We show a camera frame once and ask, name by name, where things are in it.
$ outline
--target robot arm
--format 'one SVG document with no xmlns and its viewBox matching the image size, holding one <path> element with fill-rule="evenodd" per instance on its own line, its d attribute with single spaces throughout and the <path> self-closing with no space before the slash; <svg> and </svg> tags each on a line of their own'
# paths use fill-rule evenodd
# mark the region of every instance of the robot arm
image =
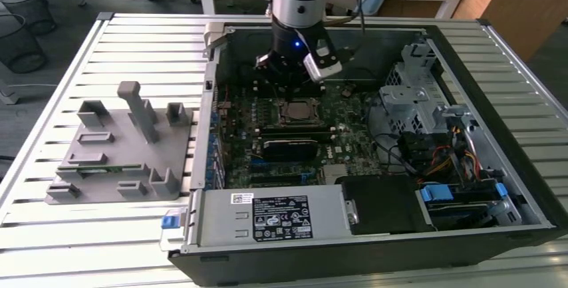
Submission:
<svg viewBox="0 0 568 288">
<path fill-rule="evenodd" d="M 257 58 L 256 69 L 286 88 L 320 82 L 341 71 L 341 59 L 324 28 L 329 0 L 272 0 L 272 49 Z M 382 0 L 370 1 L 378 9 Z M 357 1 L 353 9 L 358 10 Z M 362 5 L 364 12 L 372 11 Z"/>
</svg>

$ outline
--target label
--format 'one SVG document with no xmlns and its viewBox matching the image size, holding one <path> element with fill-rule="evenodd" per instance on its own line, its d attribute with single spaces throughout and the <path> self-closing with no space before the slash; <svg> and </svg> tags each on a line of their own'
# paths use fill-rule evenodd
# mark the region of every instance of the label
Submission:
<svg viewBox="0 0 568 288">
<path fill-rule="evenodd" d="M 233 194 L 230 194 L 230 203 L 232 204 L 252 204 L 253 198 L 254 198 L 253 193 L 233 193 Z"/>
<path fill-rule="evenodd" d="M 308 196 L 254 198 L 252 210 L 256 241 L 313 238 Z"/>
</svg>

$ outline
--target mesh wastebasket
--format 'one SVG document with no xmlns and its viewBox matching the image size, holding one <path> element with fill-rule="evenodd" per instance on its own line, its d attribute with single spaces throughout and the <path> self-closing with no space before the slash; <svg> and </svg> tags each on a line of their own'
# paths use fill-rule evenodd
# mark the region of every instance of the mesh wastebasket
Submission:
<svg viewBox="0 0 568 288">
<path fill-rule="evenodd" d="M 0 62 L 13 73 L 34 71 L 46 62 L 45 54 L 20 15 L 0 15 Z"/>
<path fill-rule="evenodd" d="M 46 7 L 46 0 L 0 0 L 0 2 L 10 14 L 25 18 L 25 27 L 34 35 L 46 34 L 57 27 Z"/>
</svg>

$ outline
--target gray floor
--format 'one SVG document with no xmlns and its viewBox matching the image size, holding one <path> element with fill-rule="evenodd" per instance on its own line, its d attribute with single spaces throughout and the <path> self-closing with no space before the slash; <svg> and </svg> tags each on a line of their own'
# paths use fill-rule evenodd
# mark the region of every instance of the gray floor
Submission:
<svg viewBox="0 0 568 288">
<path fill-rule="evenodd" d="M 38 42 L 49 58 L 49 64 L 29 74 L 12 74 L 0 65 L 0 77 L 8 84 L 52 83 L 57 84 L 73 59 L 84 37 L 89 31 L 97 13 L 202 13 L 200 5 L 189 0 L 86 0 L 88 5 L 78 7 L 78 0 L 49 0 L 49 10 L 58 28 L 38 37 Z M 226 0 L 216 3 L 217 12 L 224 14 L 262 14 L 264 3 L 260 0 L 234 0 L 228 7 Z M 568 105 L 568 27 L 558 27 L 534 58 L 529 67 L 550 88 L 564 106 Z M 14 156 L 25 137 L 36 123 L 45 103 L 52 95 L 52 87 L 21 87 L 18 105 L 0 104 L 0 155 Z M 5 174 L 8 162 L 0 161 L 0 176 Z"/>
</svg>

